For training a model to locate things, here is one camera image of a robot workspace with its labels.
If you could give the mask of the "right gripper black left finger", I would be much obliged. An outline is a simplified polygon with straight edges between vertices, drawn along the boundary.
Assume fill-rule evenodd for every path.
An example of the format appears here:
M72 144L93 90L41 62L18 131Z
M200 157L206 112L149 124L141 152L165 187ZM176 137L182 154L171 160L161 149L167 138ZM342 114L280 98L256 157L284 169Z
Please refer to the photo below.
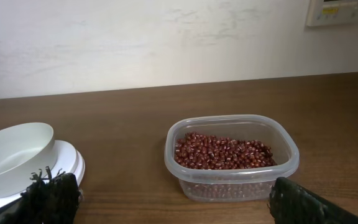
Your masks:
M33 183L16 203L11 212L4 212L0 223L6 224L72 224L79 207L81 195L76 176L72 173L58 171L52 176L49 167L42 173L33 172L30 178Z

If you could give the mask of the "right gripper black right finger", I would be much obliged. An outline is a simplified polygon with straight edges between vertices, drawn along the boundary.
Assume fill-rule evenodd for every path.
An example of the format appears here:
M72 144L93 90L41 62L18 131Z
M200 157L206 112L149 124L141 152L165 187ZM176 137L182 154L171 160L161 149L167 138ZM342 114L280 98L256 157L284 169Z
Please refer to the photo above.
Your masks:
M358 216L285 177L276 179L268 200L275 224L358 224Z

